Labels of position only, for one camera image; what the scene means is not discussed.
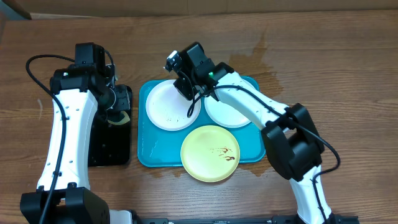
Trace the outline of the green yellow sponge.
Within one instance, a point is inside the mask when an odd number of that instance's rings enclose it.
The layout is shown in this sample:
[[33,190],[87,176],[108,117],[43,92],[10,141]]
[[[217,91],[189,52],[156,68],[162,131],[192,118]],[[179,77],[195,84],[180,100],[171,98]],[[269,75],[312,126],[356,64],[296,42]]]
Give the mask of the green yellow sponge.
[[126,111],[120,111],[118,113],[110,114],[107,118],[107,122],[115,126],[122,126],[128,124],[130,120],[131,120],[130,116]]

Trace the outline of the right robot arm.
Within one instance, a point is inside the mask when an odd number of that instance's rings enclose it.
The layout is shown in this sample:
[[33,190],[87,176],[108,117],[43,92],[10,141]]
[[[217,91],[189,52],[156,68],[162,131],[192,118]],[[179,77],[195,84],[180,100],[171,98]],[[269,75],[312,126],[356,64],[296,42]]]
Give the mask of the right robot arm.
[[164,67],[174,71],[178,92],[191,105],[210,96],[240,112],[261,131],[267,159],[274,170],[287,179],[297,202],[301,223],[330,223],[333,212],[323,193],[321,154],[328,143],[323,140],[303,105],[288,106],[274,101],[249,86],[228,64],[214,64],[200,43],[181,52],[173,51]]

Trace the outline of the white plate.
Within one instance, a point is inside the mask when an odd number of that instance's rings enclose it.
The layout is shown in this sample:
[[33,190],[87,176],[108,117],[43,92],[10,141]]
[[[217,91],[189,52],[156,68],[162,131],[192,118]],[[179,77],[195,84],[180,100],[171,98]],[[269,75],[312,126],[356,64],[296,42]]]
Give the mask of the white plate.
[[166,131],[187,128],[193,124],[201,110],[201,100],[198,100],[191,117],[187,117],[192,100],[186,100],[174,87],[174,82],[175,80],[160,82],[150,91],[146,99],[146,113],[150,121]]
[[225,128],[241,128],[250,123],[239,111],[211,96],[205,98],[204,105],[208,116]]

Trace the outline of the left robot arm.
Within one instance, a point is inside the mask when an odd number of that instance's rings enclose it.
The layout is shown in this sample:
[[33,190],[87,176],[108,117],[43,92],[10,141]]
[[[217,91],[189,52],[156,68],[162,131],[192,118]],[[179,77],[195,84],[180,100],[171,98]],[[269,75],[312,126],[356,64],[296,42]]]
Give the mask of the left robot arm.
[[90,189],[90,167],[131,158],[132,90],[117,84],[110,53],[94,43],[75,46],[67,68],[45,88],[53,100],[49,151],[35,192],[21,196],[29,223],[137,223],[131,210],[112,210]]

